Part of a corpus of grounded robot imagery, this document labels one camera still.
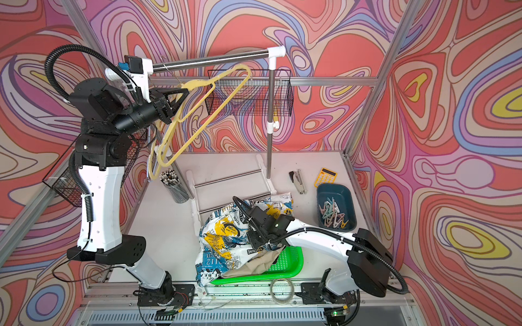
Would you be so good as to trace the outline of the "beige shorts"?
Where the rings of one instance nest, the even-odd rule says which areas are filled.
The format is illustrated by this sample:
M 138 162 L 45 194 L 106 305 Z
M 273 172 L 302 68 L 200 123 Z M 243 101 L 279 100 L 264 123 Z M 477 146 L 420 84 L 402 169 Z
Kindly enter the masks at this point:
M 266 272 L 278 259 L 284 247 L 275 251 L 261 251 L 255 258 L 238 269 L 225 272 L 222 278 L 255 276 Z

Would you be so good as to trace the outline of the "printed white blue yellow shorts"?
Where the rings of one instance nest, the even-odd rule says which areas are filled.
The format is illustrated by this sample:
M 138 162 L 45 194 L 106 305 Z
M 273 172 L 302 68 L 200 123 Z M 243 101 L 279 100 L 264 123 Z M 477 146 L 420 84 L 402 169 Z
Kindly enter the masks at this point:
M 196 282 L 205 287 L 255 258 L 261 251 L 275 251 L 285 246 L 253 249 L 248 238 L 248 208 L 261 208 L 268 215 L 278 218 L 282 214 L 293 215 L 291 194 L 269 196 L 257 201 L 246 200 L 239 208 L 235 202 L 210 214 L 198 234 L 200 251 L 195 261 Z

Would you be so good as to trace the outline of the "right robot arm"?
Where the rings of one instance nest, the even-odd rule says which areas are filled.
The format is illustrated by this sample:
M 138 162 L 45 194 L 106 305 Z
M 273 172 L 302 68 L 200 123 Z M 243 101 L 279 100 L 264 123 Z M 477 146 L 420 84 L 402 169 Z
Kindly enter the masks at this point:
M 317 285 L 302 285 L 300 297 L 305 303 L 353 304 L 361 292 L 374 297 L 385 297 L 389 291 L 409 293 L 405 278 L 393 266 L 393 256 L 369 230 L 342 233 L 306 224 L 291 215 L 275 219 L 236 196 L 232 200 L 246 218 L 247 236 L 255 249 L 301 247 L 346 263 L 341 270 L 327 268 Z

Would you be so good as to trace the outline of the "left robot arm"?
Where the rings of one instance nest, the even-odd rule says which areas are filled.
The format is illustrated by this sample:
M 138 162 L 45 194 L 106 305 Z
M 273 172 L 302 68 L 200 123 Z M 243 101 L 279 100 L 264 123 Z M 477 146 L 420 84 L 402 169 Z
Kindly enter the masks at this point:
M 64 90 L 54 65 L 68 52 L 98 59 L 123 81 L 126 91 L 99 77 L 80 82 L 73 92 Z M 129 72 L 95 50 L 76 44 L 51 51 L 44 71 L 51 87 L 82 114 L 81 131 L 68 162 L 81 191 L 82 223 L 77 244 L 67 250 L 67 260 L 123 268 L 139 284 L 135 294 L 141 306 L 171 305 L 176 294 L 171 275 L 147 254 L 144 237 L 121 232 L 119 199 L 135 133 L 155 122 L 170 123 L 189 91 L 155 88 L 152 98 L 146 99 Z

